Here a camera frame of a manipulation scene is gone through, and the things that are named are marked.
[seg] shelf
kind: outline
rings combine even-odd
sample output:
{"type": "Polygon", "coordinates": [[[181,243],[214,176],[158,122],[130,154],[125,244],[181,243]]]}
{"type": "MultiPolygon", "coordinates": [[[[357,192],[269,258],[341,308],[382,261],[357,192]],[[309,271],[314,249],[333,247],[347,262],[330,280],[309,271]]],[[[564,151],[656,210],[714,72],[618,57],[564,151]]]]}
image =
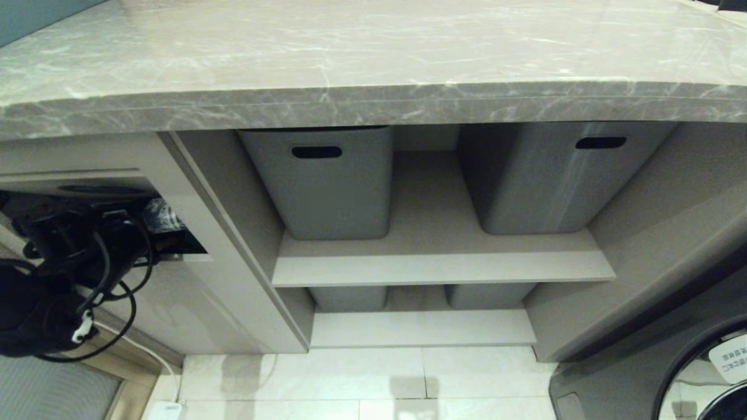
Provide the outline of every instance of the shelf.
{"type": "Polygon", "coordinates": [[[523,308],[461,311],[448,307],[441,286],[399,286],[381,312],[314,315],[311,348],[533,345],[523,308]]]}
{"type": "Polygon", "coordinates": [[[583,230],[496,236],[477,220],[453,152],[398,153],[389,234],[369,241],[282,240],[276,287],[609,281],[583,230]]]}

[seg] white plug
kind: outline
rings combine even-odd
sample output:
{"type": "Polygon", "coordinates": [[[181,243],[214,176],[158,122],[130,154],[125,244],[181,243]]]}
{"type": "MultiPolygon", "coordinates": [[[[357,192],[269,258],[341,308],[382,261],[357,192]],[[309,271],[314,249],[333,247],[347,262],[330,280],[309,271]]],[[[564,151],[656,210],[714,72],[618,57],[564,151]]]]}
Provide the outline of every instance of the white plug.
{"type": "Polygon", "coordinates": [[[169,401],[156,401],[150,410],[148,420],[182,420],[184,407],[169,401]]]}

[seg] white cable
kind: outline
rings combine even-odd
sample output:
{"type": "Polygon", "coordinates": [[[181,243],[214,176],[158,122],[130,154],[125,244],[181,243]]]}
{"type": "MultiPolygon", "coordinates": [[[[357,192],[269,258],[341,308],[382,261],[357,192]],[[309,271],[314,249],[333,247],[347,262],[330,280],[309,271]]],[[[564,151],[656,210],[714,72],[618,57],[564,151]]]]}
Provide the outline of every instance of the white cable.
{"type": "MultiPolygon", "coordinates": [[[[100,323],[98,321],[96,321],[96,326],[97,327],[101,327],[104,330],[107,330],[107,331],[109,331],[110,333],[113,333],[113,334],[119,334],[120,333],[119,331],[115,330],[114,328],[109,327],[106,324],[102,324],[102,323],[100,323]]],[[[139,348],[142,351],[144,351],[144,352],[148,353],[149,355],[153,356],[154,359],[158,360],[166,368],[166,370],[169,371],[169,374],[171,375],[171,377],[174,378],[174,398],[173,398],[172,402],[178,402],[178,400],[179,400],[179,391],[180,391],[180,388],[181,388],[181,384],[180,384],[179,380],[176,379],[176,374],[174,373],[174,370],[171,369],[171,365],[169,365],[169,363],[166,360],[164,360],[161,356],[157,355],[156,352],[154,352],[153,350],[145,347],[144,345],[141,345],[141,344],[135,342],[133,339],[129,338],[127,335],[124,335],[122,338],[126,342],[130,343],[131,345],[134,345],[136,348],[139,348]]]]}

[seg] storage bin handle hole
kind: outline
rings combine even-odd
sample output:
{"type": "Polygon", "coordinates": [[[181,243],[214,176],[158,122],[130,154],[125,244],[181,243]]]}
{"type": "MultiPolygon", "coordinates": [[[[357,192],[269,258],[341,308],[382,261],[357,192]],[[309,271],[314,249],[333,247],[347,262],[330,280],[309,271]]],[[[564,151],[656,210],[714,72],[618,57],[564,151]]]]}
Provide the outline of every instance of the storage bin handle hole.
{"type": "Polygon", "coordinates": [[[291,153],[298,159],[333,159],[342,156],[337,146],[296,146],[291,153]]]}
{"type": "Polygon", "coordinates": [[[617,149],[626,141],[626,137],[584,137],[576,143],[576,149],[617,149]]]}

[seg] sticker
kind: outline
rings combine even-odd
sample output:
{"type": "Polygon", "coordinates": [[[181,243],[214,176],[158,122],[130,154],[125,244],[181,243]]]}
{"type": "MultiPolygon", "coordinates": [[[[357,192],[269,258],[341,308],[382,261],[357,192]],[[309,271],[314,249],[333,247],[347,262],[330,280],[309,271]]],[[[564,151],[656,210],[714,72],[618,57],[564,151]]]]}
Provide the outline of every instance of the sticker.
{"type": "Polygon", "coordinates": [[[747,380],[747,334],[717,345],[708,357],[726,382],[747,380]]]}

